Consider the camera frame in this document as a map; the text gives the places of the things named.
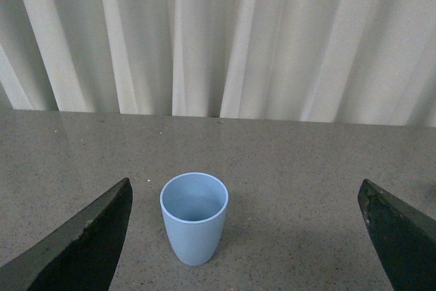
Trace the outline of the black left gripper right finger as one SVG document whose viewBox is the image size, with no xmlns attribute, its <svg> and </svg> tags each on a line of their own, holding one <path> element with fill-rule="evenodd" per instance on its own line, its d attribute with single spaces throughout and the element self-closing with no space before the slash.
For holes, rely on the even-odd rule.
<svg viewBox="0 0 436 291">
<path fill-rule="evenodd" d="M 358 204 L 394 290 L 435 289 L 435 220 L 365 179 Z"/>
</svg>

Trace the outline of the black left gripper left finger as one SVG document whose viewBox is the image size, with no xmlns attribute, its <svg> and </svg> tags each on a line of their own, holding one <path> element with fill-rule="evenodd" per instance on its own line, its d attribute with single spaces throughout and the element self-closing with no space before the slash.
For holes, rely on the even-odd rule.
<svg viewBox="0 0 436 291">
<path fill-rule="evenodd" d="M 108 290 L 133 191 L 124 178 L 32 248 L 1 267 L 2 290 Z"/>
</svg>

